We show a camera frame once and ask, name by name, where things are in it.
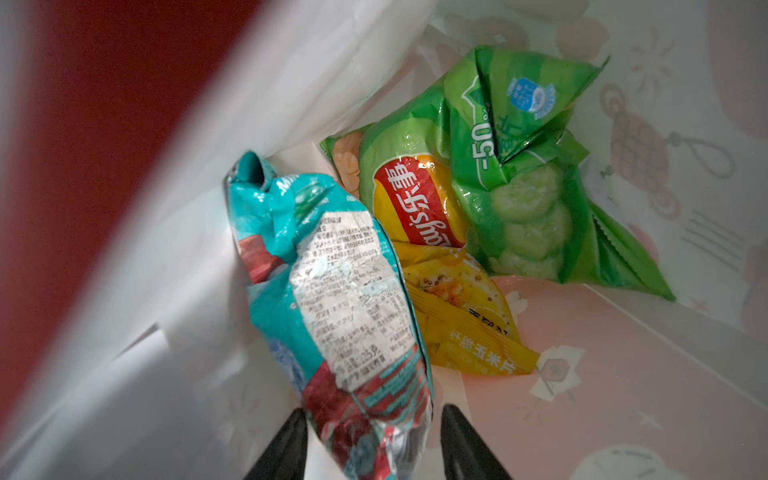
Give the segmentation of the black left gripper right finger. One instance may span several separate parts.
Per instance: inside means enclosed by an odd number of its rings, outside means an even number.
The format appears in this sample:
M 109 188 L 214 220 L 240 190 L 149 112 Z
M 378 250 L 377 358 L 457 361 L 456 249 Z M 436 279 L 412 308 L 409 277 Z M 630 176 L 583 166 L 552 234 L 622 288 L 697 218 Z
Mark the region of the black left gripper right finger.
M 443 406 L 440 446 L 447 480 L 512 480 L 462 411 Z

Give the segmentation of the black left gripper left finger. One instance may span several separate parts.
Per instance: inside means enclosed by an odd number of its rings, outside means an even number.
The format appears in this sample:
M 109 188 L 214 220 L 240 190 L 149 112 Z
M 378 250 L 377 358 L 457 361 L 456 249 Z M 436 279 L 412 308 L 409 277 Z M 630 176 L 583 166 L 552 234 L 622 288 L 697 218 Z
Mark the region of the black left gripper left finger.
M 305 413 L 296 408 L 282 424 L 244 480 L 303 480 L 308 449 Z

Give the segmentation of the yellow corn chips packet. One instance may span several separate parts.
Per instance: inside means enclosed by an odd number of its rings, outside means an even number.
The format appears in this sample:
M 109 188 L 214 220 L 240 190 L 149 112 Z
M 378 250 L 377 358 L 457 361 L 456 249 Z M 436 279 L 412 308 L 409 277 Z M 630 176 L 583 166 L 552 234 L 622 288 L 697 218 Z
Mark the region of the yellow corn chips packet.
M 528 375 L 540 355 L 521 342 L 496 283 L 466 250 L 393 244 L 434 366 L 471 375 Z

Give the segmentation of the teal red snack packet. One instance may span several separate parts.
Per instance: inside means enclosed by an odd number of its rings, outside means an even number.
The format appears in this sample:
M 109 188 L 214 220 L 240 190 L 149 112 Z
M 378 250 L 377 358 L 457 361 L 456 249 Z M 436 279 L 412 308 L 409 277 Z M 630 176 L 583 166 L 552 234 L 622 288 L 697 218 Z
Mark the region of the teal red snack packet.
M 379 222 L 325 174 L 245 153 L 226 179 L 252 324 L 350 479 L 406 479 L 433 418 L 432 378 L 404 276 Z

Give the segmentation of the red white paper bag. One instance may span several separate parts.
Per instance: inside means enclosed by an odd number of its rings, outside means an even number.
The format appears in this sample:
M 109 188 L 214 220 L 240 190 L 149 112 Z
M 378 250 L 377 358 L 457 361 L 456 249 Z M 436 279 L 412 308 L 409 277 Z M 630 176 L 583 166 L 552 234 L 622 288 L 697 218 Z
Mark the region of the red white paper bag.
M 436 368 L 516 479 L 767 475 L 763 1 L 5 1 L 1 475 L 239 479 L 299 397 L 250 324 L 224 179 L 472 48 L 602 65 L 571 131 L 592 200 L 675 302 L 498 281 L 531 375 Z

